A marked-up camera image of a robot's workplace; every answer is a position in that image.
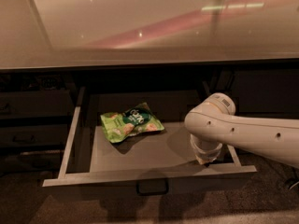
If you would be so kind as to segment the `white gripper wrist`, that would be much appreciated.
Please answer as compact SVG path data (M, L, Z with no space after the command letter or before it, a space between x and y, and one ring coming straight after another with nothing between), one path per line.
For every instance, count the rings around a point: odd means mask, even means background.
M222 143L201 140L194 135L190 136L190 143L200 165L209 165L221 154Z

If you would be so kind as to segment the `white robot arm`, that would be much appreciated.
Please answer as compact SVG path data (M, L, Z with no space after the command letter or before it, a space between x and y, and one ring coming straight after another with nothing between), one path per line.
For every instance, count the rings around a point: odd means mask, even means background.
M195 144L212 149L218 143L299 168L299 120L235 115L235 103L214 93L192 109L184 121Z

